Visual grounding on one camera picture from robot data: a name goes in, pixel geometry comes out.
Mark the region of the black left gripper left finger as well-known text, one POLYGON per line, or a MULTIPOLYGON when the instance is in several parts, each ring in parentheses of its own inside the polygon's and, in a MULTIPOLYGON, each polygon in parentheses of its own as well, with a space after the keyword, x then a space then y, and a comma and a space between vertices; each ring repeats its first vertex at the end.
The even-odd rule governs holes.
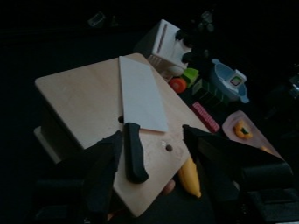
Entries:
POLYGON ((104 138, 84 152, 92 166, 84 180, 82 196, 88 217, 106 217, 112 185, 122 147, 121 132, 104 138))

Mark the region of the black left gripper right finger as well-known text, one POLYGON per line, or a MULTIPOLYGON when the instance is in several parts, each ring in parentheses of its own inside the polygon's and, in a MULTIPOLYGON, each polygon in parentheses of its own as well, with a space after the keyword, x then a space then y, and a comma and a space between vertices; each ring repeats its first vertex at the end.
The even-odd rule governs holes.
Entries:
POLYGON ((204 156, 248 191, 293 185, 292 169, 281 158, 187 124, 181 128, 192 158, 204 156))

